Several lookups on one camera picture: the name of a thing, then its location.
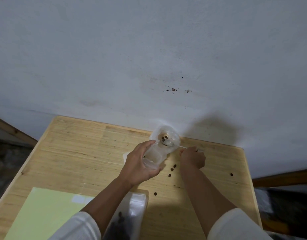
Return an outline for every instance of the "forearm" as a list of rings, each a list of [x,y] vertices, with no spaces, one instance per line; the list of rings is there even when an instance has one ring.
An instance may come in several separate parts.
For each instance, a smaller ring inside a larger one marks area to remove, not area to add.
[[[236,206],[224,197],[198,168],[189,164],[181,165],[180,172],[191,204],[207,237],[213,224]]]
[[[81,211],[87,212],[97,223],[101,235],[105,230],[124,196],[131,189],[130,183],[120,177],[115,178]]]

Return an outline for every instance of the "person's left hand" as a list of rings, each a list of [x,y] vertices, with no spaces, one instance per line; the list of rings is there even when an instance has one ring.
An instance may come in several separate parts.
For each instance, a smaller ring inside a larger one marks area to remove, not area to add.
[[[147,169],[143,164],[144,153],[153,145],[156,141],[149,140],[140,143],[128,154],[126,163],[121,170],[119,177],[123,180],[127,180],[130,186],[141,184],[143,181],[147,181],[152,177],[159,174],[160,168],[155,170]]]

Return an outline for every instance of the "person's right hand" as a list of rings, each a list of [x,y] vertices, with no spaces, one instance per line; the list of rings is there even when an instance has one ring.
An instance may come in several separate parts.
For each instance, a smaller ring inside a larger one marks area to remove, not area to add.
[[[198,169],[205,166],[206,157],[203,152],[198,152],[197,147],[188,147],[180,150],[181,166],[194,166]]]

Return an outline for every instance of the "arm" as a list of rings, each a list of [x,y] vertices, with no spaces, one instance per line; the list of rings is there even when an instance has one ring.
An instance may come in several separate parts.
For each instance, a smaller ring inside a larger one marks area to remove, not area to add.
[[[152,140],[140,143],[136,146],[136,148],[128,154],[126,163],[119,176],[81,210],[91,215],[97,223],[102,236],[117,207],[128,191],[133,186],[159,174],[160,168],[148,170],[142,162],[144,153],[154,143],[155,141]]]
[[[196,147],[180,150],[180,173],[191,204],[207,237],[214,223],[226,212],[236,208],[200,171],[205,166],[203,152]]]
[[[71,217],[49,240],[92,240],[104,236],[105,230],[120,202],[134,186],[159,174],[147,169],[142,161],[144,153],[155,141],[140,143],[128,154],[119,176],[89,202],[79,213]]]

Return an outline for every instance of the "white wall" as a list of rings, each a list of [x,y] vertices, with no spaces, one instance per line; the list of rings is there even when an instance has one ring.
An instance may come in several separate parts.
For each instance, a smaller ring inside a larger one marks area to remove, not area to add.
[[[307,0],[0,0],[0,118],[39,139],[54,115],[305,169]]]

